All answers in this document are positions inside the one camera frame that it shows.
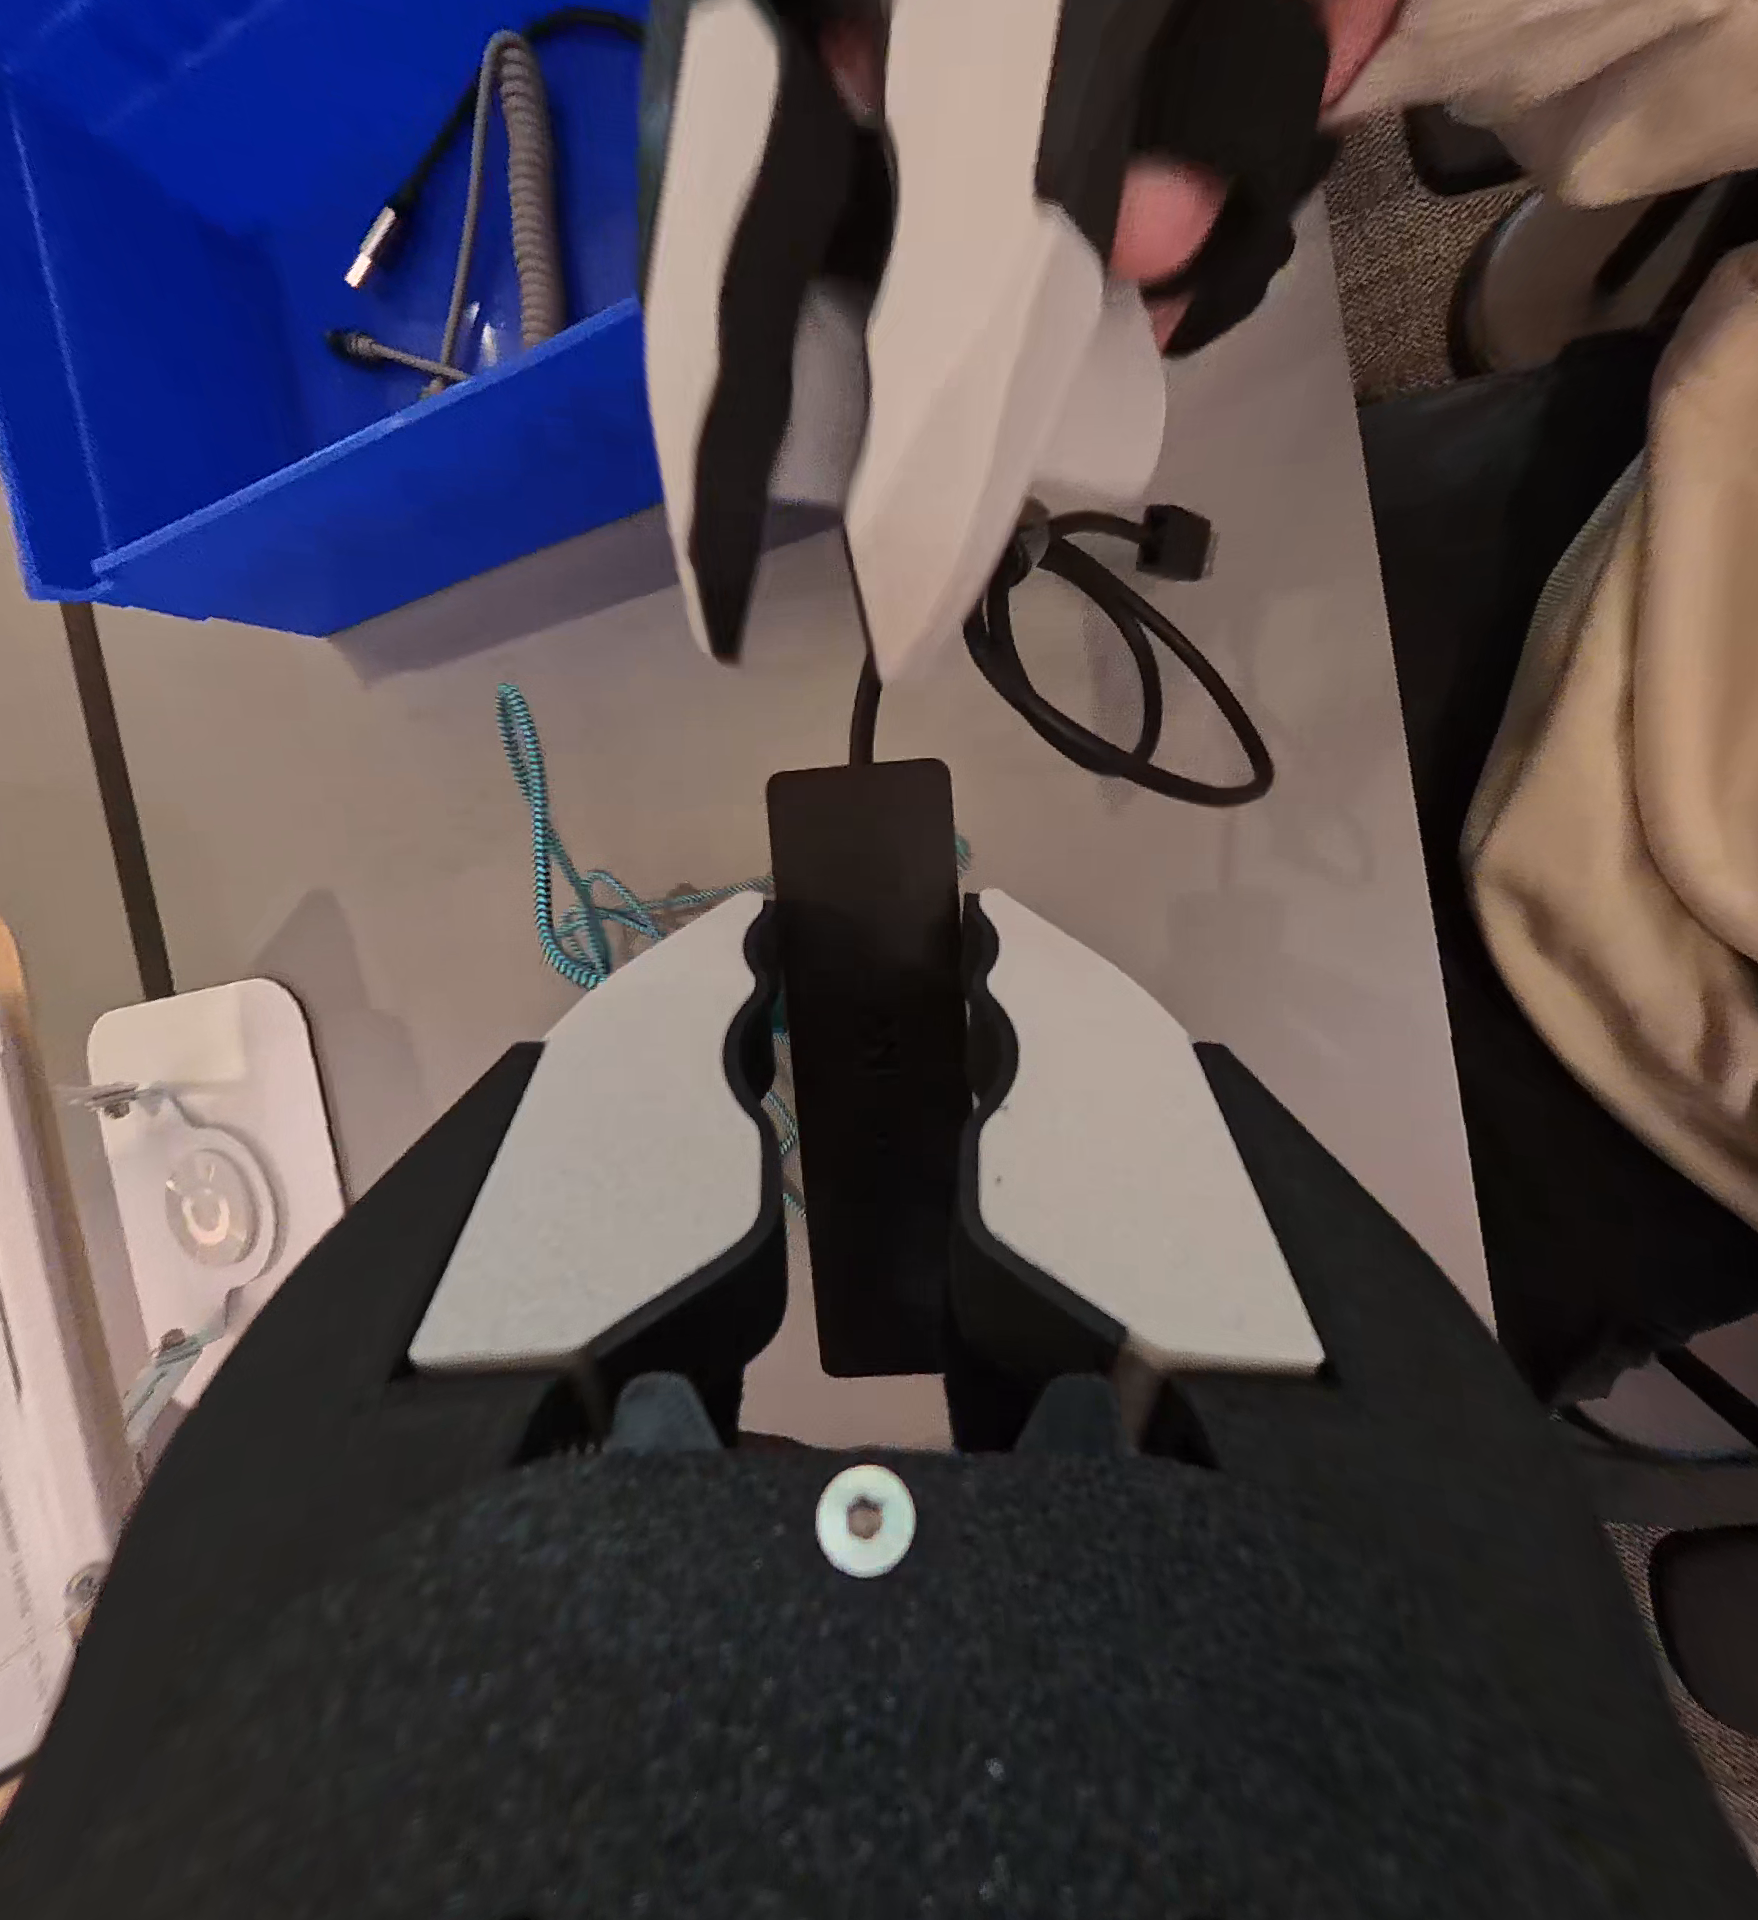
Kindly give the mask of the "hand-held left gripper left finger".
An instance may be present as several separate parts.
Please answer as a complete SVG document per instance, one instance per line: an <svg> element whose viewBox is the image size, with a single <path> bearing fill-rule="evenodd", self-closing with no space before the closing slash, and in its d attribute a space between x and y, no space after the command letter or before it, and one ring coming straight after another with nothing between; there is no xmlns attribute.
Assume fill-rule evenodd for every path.
<svg viewBox="0 0 1758 1920"><path fill-rule="evenodd" d="M721 899L546 1032L417 1374L728 1374L764 1349L786 1300L774 933L771 899Z"/></svg>

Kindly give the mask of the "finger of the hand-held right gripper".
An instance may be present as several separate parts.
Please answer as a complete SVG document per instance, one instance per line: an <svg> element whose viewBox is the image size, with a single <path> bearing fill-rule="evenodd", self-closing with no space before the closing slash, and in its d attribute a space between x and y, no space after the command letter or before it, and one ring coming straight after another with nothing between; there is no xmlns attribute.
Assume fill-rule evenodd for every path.
<svg viewBox="0 0 1758 1920"><path fill-rule="evenodd" d="M839 94L771 4L663 14L668 76L643 272L651 437L687 620L700 649L740 658L792 359L839 222Z"/></svg>
<svg viewBox="0 0 1758 1920"><path fill-rule="evenodd" d="M867 317L844 539L884 684L981 598L1105 307L1084 228L1069 4L893 4L891 248Z"/></svg>

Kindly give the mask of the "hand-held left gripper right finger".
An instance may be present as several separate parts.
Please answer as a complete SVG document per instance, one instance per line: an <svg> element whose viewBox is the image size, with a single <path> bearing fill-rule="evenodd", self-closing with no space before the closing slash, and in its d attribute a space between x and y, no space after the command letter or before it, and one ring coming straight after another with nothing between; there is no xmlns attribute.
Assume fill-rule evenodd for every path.
<svg viewBox="0 0 1758 1920"><path fill-rule="evenodd" d="M1128 973L1001 889L965 899L973 1107L953 1316L1016 1378L1309 1378L1325 1364L1202 1059Z"/></svg>

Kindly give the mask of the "black usb hub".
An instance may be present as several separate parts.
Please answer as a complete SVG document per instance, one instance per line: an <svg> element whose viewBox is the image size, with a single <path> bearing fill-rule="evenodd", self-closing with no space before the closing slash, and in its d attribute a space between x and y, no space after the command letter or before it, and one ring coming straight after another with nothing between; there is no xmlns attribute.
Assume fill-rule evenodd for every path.
<svg viewBox="0 0 1758 1920"><path fill-rule="evenodd" d="M1226 677L1082 539L1137 573L1199 583L1216 534L1172 503L1140 517L1030 504L961 638L1010 711L1069 765L1196 808L1265 798L1273 754ZM1018 653L1010 594L1047 573L1132 655L1135 743L1047 700ZM767 788L781 1000L797 1101L818 1358L837 1379L939 1375L965 1081L959 851L936 759L880 763L884 684L862 658L847 761Z"/></svg>

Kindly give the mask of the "blue storage bin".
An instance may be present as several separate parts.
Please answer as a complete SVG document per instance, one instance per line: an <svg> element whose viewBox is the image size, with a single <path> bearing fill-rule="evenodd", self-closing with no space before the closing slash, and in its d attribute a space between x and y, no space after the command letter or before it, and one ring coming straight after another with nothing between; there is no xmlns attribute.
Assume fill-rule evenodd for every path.
<svg viewBox="0 0 1758 1920"><path fill-rule="evenodd" d="M0 2L26 592L323 638L656 509L647 11Z"/></svg>

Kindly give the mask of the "person's right hand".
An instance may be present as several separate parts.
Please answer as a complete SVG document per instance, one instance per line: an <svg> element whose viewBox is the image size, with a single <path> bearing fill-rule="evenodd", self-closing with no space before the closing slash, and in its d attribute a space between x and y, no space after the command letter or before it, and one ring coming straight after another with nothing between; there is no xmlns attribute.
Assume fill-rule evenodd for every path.
<svg viewBox="0 0 1758 1920"><path fill-rule="evenodd" d="M1320 108L1333 108L1392 34L1402 2L1312 2L1327 40ZM1164 285L1207 245L1228 189L1207 172L1142 158L1128 172L1108 269L1135 287Z"/></svg>

